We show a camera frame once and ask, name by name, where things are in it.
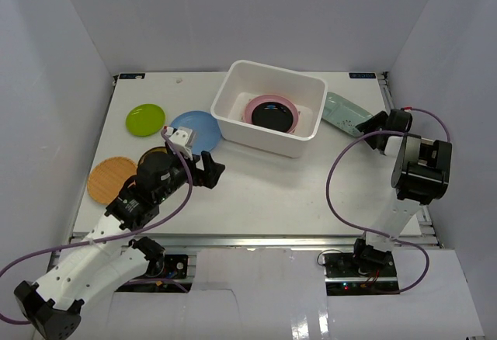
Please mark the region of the woven bamboo round plate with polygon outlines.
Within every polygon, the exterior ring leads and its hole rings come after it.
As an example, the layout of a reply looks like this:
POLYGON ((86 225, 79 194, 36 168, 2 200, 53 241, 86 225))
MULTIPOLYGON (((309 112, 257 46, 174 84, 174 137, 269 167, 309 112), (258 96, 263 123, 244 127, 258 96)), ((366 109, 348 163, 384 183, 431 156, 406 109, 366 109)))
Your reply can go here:
POLYGON ((136 170, 137 164, 129 158, 107 158, 90 172, 87 192, 95 202, 108 205, 117 197, 123 184, 136 174, 136 170))

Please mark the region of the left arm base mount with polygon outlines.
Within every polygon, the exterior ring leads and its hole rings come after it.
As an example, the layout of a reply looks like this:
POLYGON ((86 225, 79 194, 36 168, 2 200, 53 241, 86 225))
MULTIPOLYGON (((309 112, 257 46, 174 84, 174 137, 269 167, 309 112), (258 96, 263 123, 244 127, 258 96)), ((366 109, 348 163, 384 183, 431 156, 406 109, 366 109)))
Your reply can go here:
POLYGON ((158 262, 150 264, 145 274, 138 276, 123 288, 139 293, 188 293, 188 255, 164 255, 158 262))

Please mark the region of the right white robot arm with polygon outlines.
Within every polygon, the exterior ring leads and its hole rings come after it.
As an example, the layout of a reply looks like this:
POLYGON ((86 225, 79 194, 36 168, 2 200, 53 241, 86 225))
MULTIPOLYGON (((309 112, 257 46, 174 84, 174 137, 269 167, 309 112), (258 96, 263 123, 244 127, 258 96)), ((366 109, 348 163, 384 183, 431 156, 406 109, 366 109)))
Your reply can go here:
POLYGON ((392 134, 370 136, 369 146, 381 154, 396 158, 392 175, 392 195, 377 222, 354 243, 351 269, 362 277, 380 272, 393 263, 392 249, 396 239, 411 218, 447 191, 450 181, 452 143, 430 140, 409 131, 412 107, 382 111, 355 126, 362 134, 394 131, 392 134))

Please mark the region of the pale green rectangular dish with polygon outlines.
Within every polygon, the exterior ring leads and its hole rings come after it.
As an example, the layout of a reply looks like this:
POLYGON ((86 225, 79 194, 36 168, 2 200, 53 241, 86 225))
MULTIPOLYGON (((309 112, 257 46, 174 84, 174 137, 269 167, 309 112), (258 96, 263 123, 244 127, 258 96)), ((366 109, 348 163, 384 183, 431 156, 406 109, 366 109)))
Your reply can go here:
POLYGON ((352 137, 360 137, 362 133, 356 126, 368 121, 372 116, 348 99, 328 92, 321 119, 352 137))

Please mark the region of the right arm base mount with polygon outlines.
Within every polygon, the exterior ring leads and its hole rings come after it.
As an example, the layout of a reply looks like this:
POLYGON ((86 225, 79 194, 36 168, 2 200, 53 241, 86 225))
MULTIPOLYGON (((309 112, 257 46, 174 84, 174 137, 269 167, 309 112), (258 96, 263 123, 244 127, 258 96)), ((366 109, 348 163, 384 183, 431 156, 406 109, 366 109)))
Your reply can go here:
POLYGON ((350 252, 324 250, 317 257, 324 269, 328 297, 360 297, 399 294, 397 270, 393 262, 382 269, 361 270, 350 252))

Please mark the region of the pink round plate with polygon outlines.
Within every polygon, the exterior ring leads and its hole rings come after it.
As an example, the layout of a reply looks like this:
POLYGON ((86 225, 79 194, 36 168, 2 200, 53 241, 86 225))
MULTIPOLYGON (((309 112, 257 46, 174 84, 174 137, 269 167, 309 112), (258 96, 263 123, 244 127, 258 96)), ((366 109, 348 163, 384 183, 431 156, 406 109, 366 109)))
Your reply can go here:
POLYGON ((280 95, 259 95, 251 99, 244 108, 244 111, 242 113, 242 121, 244 123, 253 125, 251 120, 252 111, 254 110, 254 108, 257 107, 257 105, 264 102, 279 102, 290 108, 290 110, 294 114, 294 117, 296 118, 296 122, 292 126, 291 130, 285 134, 292 133, 297 126, 299 120, 299 112, 297 110, 297 107, 289 99, 280 95))

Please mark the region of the small black plate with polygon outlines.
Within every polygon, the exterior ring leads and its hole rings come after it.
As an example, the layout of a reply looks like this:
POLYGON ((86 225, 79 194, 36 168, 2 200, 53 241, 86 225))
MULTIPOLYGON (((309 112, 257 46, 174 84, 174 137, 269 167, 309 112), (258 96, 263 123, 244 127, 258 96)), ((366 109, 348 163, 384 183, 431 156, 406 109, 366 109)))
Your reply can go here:
POLYGON ((252 124, 258 127, 288 133, 296 118, 289 107, 279 102, 264 102, 252 111, 252 124))

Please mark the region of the white plastic bin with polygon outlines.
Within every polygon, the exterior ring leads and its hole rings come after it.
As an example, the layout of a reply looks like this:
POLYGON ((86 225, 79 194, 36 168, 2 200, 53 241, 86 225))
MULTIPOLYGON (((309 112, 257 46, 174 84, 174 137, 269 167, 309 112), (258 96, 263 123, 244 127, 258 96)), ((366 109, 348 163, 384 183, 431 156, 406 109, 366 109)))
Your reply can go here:
POLYGON ((299 158, 318 131, 328 85, 305 73, 236 61, 210 108, 224 139, 299 158))

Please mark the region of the blue round plate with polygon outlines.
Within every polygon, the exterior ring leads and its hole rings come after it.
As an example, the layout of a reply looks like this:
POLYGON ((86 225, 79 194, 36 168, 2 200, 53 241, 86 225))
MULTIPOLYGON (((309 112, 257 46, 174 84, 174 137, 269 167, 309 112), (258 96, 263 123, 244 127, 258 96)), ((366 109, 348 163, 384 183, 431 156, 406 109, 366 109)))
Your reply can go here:
POLYGON ((195 110, 182 113, 172 120, 170 126, 190 128, 195 132, 194 154, 201 154, 202 151, 211 152, 221 140, 221 131, 217 120, 204 111, 195 110))

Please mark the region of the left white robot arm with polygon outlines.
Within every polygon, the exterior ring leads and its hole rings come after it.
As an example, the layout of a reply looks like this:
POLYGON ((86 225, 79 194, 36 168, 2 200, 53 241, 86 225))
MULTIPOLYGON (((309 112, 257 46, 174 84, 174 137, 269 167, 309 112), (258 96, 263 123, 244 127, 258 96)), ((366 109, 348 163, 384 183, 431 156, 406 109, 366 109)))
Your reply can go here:
POLYGON ((149 237, 136 238, 159 214, 160 205, 183 185, 214 188, 225 170, 210 153, 184 158, 169 149, 149 151, 107 206, 94 228, 48 273, 14 290, 29 323, 45 339, 66 339, 82 312, 132 279, 155 277, 164 268, 164 249, 149 237))

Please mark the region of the yellow patterned dark-rimmed plate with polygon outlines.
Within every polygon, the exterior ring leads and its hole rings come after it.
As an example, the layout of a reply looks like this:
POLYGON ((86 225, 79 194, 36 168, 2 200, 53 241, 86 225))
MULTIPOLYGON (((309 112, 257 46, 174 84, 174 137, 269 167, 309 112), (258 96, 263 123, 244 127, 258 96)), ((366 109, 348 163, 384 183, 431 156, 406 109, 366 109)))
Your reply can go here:
POLYGON ((157 147, 153 147, 149 150, 147 150, 146 152, 144 152, 142 154, 142 156, 139 158, 138 160, 138 163, 137 165, 140 166, 143 164, 144 160, 146 159, 146 157, 150 154, 153 154, 153 153, 156 153, 156 152, 160 152, 160 153, 168 153, 168 149, 166 148, 166 146, 157 146, 157 147))

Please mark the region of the green round plate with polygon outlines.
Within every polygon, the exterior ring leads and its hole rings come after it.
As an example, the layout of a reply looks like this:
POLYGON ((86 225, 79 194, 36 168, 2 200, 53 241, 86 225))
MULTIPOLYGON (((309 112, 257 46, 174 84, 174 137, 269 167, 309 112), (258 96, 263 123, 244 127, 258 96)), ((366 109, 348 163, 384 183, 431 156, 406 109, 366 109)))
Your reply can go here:
POLYGON ((127 114, 125 126, 136 137, 148 137, 163 128, 165 118, 165 112, 160 106, 146 103, 134 107, 127 114))

